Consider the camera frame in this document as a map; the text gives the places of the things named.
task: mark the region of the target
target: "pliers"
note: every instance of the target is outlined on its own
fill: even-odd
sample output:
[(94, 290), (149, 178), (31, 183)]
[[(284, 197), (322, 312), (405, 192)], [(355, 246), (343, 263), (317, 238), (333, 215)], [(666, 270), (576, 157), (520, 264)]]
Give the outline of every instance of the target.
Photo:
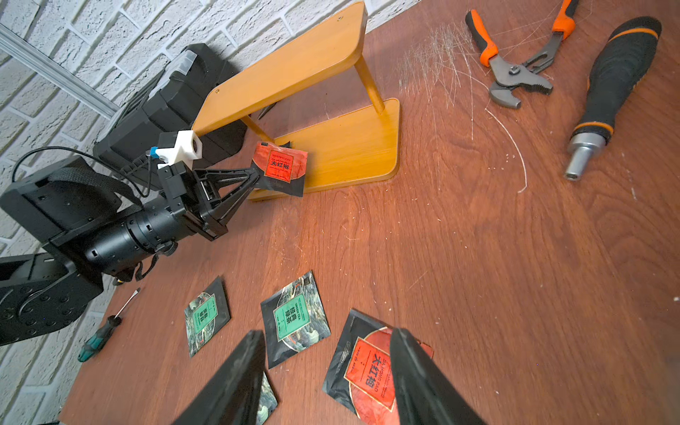
[(479, 61), (486, 67), (491, 66), (496, 78), (489, 87), (489, 96), (494, 102), (501, 106), (519, 109), (522, 101), (513, 96), (512, 90), (520, 86), (529, 92), (537, 91), (545, 95), (552, 92), (553, 85), (537, 74), (552, 65), (560, 43), (574, 31), (576, 24), (573, 16), (578, 2), (579, 0), (564, 0), (562, 2), (560, 13), (553, 23), (551, 39), (543, 49), (521, 65), (505, 62), (498, 54), (498, 47), (491, 41), (491, 37), (484, 28), (479, 13), (476, 10), (467, 13), (465, 22), (481, 51)]

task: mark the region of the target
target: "wooden stand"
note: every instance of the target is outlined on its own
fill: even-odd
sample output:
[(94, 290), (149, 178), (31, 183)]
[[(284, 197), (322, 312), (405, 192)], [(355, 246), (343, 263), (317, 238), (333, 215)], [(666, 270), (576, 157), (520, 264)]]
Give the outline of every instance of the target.
[[(309, 153), (305, 192), (386, 180), (398, 169), (397, 99), (383, 102), (362, 56), (367, 13), (355, 3), (213, 89), (192, 130), (202, 136), (238, 119), (263, 141)], [(354, 66), (372, 107), (272, 139), (249, 114)], [(285, 196), (255, 190), (250, 198)]]

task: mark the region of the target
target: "small screwdriver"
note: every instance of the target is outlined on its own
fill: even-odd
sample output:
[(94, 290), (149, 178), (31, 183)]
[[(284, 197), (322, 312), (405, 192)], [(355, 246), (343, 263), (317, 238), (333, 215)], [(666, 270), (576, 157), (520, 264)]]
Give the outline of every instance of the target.
[(107, 341), (109, 341), (109, 338), (111, 338), (111, 335), (113, 335), (114, 329), (117, 328), (118, 325), (120, 325), (123, 321), (123, 319), (119, 318), (119, 315), (128, 305), (128, 303), (132, 301), (133, 298), (135, 298), (135, 295), (139, 294), (140, 289), (141, 288), (137, 288), (130, 296), (130, 299), (118, 311), (118, 313), (115, 316), (107, 317), (104, 326), (99, 328), (97, 332), (90, 339), (88, 339), (88, 341), (83, 345), (83, 348), (80, 350), (80, 355), (78, 356), (79, 362), (86, 362), (87, 360), (90, 360), (92, 356), (99, 353), (101, 349), (104, 348), (104, 345), (106, 345)]
[(585, 114), (571, 134), (567, 180), (579, 180), (590, 158), (609, 143), (614, 117), (647, 73), (659, 36), (661, 22), (651, 16), (624, 22), (609, 36), (590, 71)]

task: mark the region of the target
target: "green screwdriver handle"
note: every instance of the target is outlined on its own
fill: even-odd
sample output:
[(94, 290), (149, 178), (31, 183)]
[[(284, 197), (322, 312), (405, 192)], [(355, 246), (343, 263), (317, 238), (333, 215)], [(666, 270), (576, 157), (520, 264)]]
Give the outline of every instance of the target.
[(111, 335), (113, 335), (114, 329), (117, 328), (122, 321), (123, 319), (118, 316), (109, 316), (106, 318), (104, 326), (99, 328), (97, 333), (83, 345), (83, 348), (80, 350), (80, 355), (78, 356), (78, 361), (86, 362), (87, 360), (90, 360), (92, 356), (99, 353), (101, 349), (104, 348), (107, 341), (109, 341)]

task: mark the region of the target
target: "green tea packet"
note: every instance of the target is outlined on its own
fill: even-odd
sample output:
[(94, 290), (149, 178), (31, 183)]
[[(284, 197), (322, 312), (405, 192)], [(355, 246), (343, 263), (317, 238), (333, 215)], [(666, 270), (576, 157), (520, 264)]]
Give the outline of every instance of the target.
[(269, 369), (330, 336), (311, 271), (264, 300), (260, 307)]
[(269, 419), (271, 412), (276, 409), (279, 402), (276, 401), (274, 391), (271, 389), (267, 374), (262, 372), (262, 386), (260, 387), (260, 404), (257, 408), (256, 425), (262, 425)]
[(193, 357), (230, 319), (222, 279), (218, 277), (184, 310), (189, 356)]

